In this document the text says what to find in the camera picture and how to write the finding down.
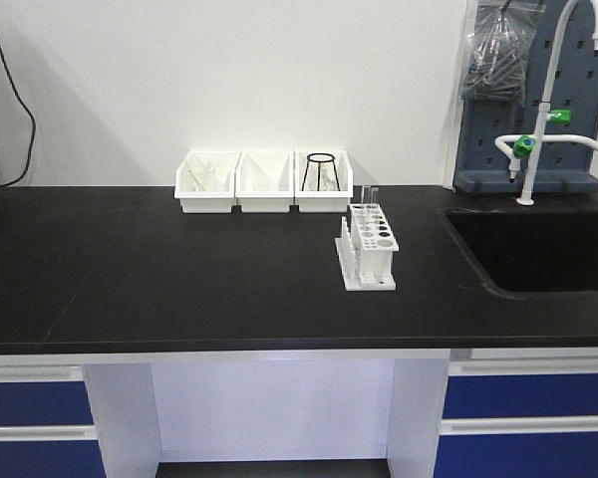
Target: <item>floor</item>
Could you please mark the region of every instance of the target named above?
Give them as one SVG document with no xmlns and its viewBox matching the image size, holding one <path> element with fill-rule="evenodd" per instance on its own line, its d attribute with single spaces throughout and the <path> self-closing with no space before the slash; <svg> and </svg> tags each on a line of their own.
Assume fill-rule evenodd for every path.
<svg viewBox="0 0 598 478">
<path fill-rule="evenodd" d="M 155 478 L 390 478 L 386 460 L 160 463 Z"/>
</svg>

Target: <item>white faucet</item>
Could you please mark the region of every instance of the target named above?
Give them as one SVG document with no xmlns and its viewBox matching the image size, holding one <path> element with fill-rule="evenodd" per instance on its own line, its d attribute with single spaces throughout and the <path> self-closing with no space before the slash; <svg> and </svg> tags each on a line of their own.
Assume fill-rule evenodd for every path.
<svg viewBox="0 0 598 478">
<path fill-rule="evenodd" d="M 578 4 L 579 0 L 569 0 L 563 8 L 558 25 L 556 26 L 556 33 L 551 49 L 551 57 L 549 58 L 549 67 L 547 68 L 547 78 L 545 79 L 545 86 L 542 93 L 542 99 L 538 105 L 538 117 L 536 118 L 536 127 L 534 133 L 531 136 L 525 136 L 527 141 L 531 144 L 527 146 L 533 147 L 529 160 L 527 162 L 527 172 L 525 173 L 525 179 L 522 186 L 522 193 L 516 201 L 524 206 L 531 206 L 534 201 L 531 198 L 531 193 L 534 187 L 534 180 L 536 179 L 536 169 L 538 168 L 538 159 L 540 158 L 540 150 L 544 141 L 557 142 L 557 141 L 571 141 L 580 142 L 587 144 L 588 146 L 598 151 L 598 142 L 585 137 L 575 134 L 551 134 L 545 135 L 545 127 L 547 122 L 551 119 L 551 93 L 554 87 L 554 81 L 556 79 L 556 70 L 558 68 L 558 61 L 560 59 L 560 52 L 562 50 L 562 41 L 565 36 L 565 30 L 567 28 L 567 22 L 571 16 L 571 12 L 574 7 Z M 594 50 L 598 52 L 598 0 L 589 0 L 594 9 L 594 16 L 596 18 L 594 33 L 591 38 L 594 41 Z M 509 158 L 509 178 L 513 181 L 516 177 L 516 172 L 520 169 L 520 159 L 517 158 L 512 149 L 505 144 L 510 141 L 518 141 L 522 138 L 520 134 L 508 134 L 500 136 L 496 139 L 496 146 Z"/>
</svg>

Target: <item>black cable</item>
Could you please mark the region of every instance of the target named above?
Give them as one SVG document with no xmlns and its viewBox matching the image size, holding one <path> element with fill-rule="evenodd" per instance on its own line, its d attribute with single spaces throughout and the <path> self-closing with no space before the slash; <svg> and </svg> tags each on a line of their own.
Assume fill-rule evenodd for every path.
<svg viewBox="0 0 598 478">
<path fill-rule="evenodd" d="M 13 181 L 9 181 L 5 184 L 0 184 L 0 188 L 2 188 L 2 187 L 9 187 L 9 186 L 12 186 L 13 184 L 16 184 L 17 182 L 20 182 L 24 178 L 24 176 L 27 175 L 27 172 L 29 171 L 29 166 L 31 165 L 31 154 L 33 151 L 33 141 L 36 138 L 37 126 L 36 126 L 36 119 L 33 117 L 31 110 L 29 110 L 29 108 L 22 101 L 22 98 L 20 97 L 20 93 L 18 93 L 18 89 L 16 88 L 16 84 L 13 82 L 13 77 L 11 76 L 11 72 L 9 71 L 9 67 L 7 66 L 7 61 L 4 58 L 4 52 L 2 51 L 1 45 L 0 45 L 0 60 L 2 61 L 2 66 L 4 68 L 5 73 L 7 74 L 9 83 L 11 84 L 11 90 L 13 90 L 13 94 L 16 96 L 16 100 L 18 100 L 18 103 L 24 109 L 24 111 L 27 113 L 27 116 L 31 120 L 31 139 L 29 140 L 29 149 L 27 151 L 27 161 L 24 165 L 24 169 L 23 169 L 22 173 Z"/>
</svg>

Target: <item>plastic bag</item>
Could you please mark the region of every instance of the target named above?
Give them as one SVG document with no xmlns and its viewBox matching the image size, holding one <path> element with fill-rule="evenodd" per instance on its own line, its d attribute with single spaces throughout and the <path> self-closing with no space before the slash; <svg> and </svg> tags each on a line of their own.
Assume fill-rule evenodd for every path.
<svg viewBox="0 0 598 478">
<path fill-rule="evenodd" d="M 544 6 L 499 1 L 478 5 L 464 100 L 523 104 L 529 49 Z"/>
</svg>

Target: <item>blue drawer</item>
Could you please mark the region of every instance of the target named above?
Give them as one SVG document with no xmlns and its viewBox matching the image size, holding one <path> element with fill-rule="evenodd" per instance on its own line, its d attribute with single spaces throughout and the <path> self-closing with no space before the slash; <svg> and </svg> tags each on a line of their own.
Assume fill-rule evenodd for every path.
<svg viewBox="0 0 598 478">
<path fill-rule="evenodd" d="M 598 415 L 598 373 L 451 376 L 444 418 Z"/>
<path fill-rule="evenodd" d="M 90 424 L 81 381 L 0 383 L 0 426 Z"/>
<path fill-rule="evenodd" d="M 598 478 L 598 432 L 442 436 L 434 478 Z"/>
<path fill-rule="evenodd" d="M 97 441 L 0 442 L 0 478 L 106 478 Z"/>
</svg>

